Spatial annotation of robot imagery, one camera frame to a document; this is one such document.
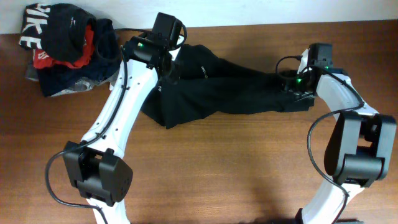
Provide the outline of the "black t-shirt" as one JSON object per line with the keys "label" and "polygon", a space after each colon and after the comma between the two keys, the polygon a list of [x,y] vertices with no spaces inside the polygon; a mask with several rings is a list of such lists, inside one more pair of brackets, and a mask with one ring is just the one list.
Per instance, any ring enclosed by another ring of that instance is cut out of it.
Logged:
{"label": "black t-shirt", "polygon": [[283,79],[275,73],[236,65],[203,45],[183,45],[177,62],[182,65],[177,83],[158,82],[141,108],[167,129],[215,112],[291,113],[307,111],[315,104],[312,96],[285,90]]}

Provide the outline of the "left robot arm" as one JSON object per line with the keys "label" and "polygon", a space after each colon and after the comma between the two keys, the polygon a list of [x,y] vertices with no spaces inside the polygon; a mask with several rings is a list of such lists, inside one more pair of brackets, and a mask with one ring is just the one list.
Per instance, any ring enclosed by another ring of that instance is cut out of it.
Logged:
{"label": "left robot arm", "polygon": [[179,79],[176,58],[186,39],[183,23],[160,12],[151,31],[122,45],[117,80],[101,113],[79,143],[67,142],[62,151],[70,183],[97,223],[129,223],[124,198],[133,171],[123,159],[127,139],[158,82]]}

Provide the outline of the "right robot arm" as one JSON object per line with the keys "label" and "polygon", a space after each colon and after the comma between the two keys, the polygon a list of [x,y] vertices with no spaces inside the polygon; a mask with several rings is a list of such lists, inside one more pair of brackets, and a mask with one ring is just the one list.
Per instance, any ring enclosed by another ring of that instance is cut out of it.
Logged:
{"label": "right robot arm", "polygon": [[[331,44],[311,44],[294,57],[300,65],[293,75],[278,73],[286,90],[302,98],[317,96],[330,110],[314,121],[307,134],[308,156],[323,182],[291,223],[342,223],[340,216],[350,201],[389,172],[397,122],[366,103],[349,75],[334,67],[332,51]],[[329,117],[336,123],[321,169],[313,158],[312,135],[317,124]]]}

